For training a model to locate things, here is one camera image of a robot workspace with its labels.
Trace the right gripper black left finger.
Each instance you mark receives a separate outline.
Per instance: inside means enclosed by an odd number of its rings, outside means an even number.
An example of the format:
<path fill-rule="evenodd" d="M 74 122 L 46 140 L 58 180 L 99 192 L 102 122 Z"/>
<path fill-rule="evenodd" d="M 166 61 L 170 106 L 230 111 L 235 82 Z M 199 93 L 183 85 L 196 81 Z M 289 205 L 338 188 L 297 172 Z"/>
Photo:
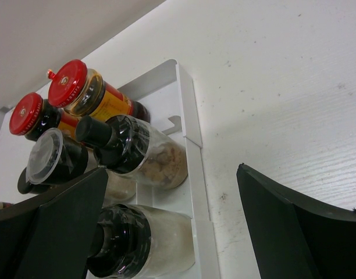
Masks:
<path fill-rule="evenodd" d="M 108 175 L 98 168 L 0 210 L 0 278 L 84 278 Z"/>

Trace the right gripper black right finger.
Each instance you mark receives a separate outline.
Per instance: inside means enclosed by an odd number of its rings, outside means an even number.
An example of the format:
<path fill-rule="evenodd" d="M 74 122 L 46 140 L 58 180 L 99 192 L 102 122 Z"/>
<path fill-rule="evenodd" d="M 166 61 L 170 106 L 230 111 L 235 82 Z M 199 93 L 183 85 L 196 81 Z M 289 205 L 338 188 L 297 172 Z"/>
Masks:
<path fill-rule="evenodd" d="M 244 163 L 237 183 L 261 278 L 356 278 L 356 209 L 311 198 Z"/>

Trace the clear-lid salt grinder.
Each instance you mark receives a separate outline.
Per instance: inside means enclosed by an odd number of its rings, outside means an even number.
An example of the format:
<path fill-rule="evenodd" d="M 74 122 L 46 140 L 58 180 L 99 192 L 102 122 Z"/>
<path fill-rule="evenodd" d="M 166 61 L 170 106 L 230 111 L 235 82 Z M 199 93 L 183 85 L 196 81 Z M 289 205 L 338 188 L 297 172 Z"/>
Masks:
<path fill-rule="evenodd" d="M 17 189 L 21 194 L 38 195 L 97 167 L 92 150 L 64 135 L 61 130 L 50 128 L 33 146 L 27 166 L 18 179 Z"/>

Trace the black-top white salt grinder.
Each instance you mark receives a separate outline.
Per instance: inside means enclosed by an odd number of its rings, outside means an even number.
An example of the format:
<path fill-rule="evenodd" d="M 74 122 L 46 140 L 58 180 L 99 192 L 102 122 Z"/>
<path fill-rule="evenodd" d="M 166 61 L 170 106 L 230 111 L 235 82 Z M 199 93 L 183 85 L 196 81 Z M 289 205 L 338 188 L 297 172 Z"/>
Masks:
<path fill-rule="evenodd" d="M 195 263 L 191 219 L 141 205 L 100 212 L 87 268 L 98 278 L 160 277 Z"/>

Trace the black-top brown spice grinder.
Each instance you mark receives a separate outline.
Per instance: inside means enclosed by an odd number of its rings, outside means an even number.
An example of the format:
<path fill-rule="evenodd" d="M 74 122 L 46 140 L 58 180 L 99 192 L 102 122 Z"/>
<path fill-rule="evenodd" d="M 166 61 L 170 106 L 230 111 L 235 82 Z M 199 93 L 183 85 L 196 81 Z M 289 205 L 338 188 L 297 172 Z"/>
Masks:
<path fill-rule="evenodd" d="M 188 176 L 185 148 L 135 117 L 117 115 L 101 122 L 84 116 L 75 136 L 92 148 L 99 166 L 142 185 L 174 189 Z"/>

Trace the red-lid sauce jar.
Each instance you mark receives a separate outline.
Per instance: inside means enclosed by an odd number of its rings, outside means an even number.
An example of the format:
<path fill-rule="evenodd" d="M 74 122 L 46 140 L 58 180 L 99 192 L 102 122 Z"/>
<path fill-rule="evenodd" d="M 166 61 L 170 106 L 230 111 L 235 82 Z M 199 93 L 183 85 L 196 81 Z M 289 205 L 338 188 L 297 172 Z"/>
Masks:
<path fill-rule="evenodd" d="M 74 117 L 91 116 L 105 122 L 117 115 L 129 115 L 150 122 L 147 108 L 108 84 L 101 74 L 74 59 L 57 73 L 47 72 L 51 85 L 48 101 Z"/>
<path fill-rule="evenodd" d="M 78 118 L 56 108 L 36 92 L 25 95 L 14 108 L 9 131 L 13 135 L 24 136 L 36 141 L 50 128 L 57 128 L 65 135 L 75 139 Z"/>

